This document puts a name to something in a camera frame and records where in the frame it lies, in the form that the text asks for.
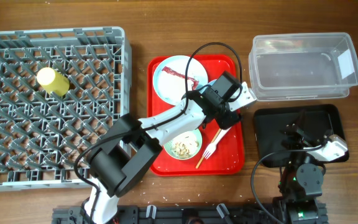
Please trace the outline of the red snack wrapper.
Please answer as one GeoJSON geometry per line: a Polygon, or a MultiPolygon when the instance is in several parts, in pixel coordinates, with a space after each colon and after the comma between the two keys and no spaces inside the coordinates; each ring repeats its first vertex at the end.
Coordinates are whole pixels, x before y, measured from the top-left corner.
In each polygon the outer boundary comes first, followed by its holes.
{"type": "MultiPolygon", "coordinates": [[[[177,76],[177,77],[180,77],[180,78],[185,78],[185,75],[182,75],[182,74],[180,74],[180,73],[174,71],[173,69],[171,69],[170,67],[167,67],[167,66],[163,67],[163,68],[162,68],[162,71],[163,71],[163,72],[166,72],[166,73],[168,73],[168,74],[170,74],[170,75],[174,75],[174,76],[177,76]]],[[[196,80],[196,79],[194,79],[194,78],[192,78],[192,77],[187,77],[186,79],[187,79],[189,82],[191,82],[191,89],[192,89],[192,90],[196,90],[196,87],[198,86],[199,81],[196,80]]]]}

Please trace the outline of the yellow plastic cup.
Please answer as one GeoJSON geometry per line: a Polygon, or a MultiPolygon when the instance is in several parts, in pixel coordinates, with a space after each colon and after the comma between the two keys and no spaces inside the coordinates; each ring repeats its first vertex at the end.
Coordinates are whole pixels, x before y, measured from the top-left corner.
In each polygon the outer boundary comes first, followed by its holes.
{"type": "Polygon", "coordinates": [[[63,96],[70,88],[68,79],[50,67],[40,69],[37,73],[36,79],[39,85],[48,94],[54,92],[58,96],[63,96]]]}

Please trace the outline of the white napkin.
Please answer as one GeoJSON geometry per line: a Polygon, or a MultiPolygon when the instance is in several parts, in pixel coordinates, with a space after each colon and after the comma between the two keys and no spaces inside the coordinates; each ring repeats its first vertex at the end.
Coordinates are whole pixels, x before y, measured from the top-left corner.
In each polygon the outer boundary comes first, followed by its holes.
{"type": "Polygon", "coordinates": [[[174,75],[162,75],[158,80],[158,91],[166,103],[177,105],[185,94],[185,79],[174,75]]]}

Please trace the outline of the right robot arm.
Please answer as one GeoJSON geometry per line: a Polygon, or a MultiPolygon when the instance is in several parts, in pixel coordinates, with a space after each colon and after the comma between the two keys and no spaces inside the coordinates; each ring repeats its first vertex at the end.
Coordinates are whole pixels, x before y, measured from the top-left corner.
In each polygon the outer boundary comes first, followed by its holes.
{"type": "Polygon", "coordinates": [[[287,138],[282,141],[290,153],[289,161],[280,178],[278,199],[284,223],[324,223],[325,208],[317,198],[322,195],[323,171],[310,154],[321,149],[319,140],[307,135],[299,124],[289,124],[283,130],[287,138]]]}

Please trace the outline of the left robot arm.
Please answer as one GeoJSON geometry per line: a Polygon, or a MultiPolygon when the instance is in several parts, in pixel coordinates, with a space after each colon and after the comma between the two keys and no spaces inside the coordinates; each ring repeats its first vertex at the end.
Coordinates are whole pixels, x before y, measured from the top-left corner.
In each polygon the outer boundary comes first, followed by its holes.
{"type": "Polygon", "coordinates": [[[215,120],[227,129],[241,119],[247,84],[224,72],[212,84],[187,90],[179,104],[156,116],[121,116],[96,144],[86,150],[93,191],[84,208],[90,223],[107,223],[117,213],[120,197],[143,178],[163,145],[215,120]]]}

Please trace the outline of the light blue bowl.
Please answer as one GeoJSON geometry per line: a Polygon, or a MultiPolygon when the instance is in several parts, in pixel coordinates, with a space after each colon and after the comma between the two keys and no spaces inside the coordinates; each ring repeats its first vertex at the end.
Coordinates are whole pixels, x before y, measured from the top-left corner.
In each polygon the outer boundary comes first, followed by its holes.
{"type": "Polygon", "coordinates": [[[207,85],[205,86],[212,86],[215,82],[216,82],[217,79],[214,79],[214,80],[211,80],[207,85]]]}

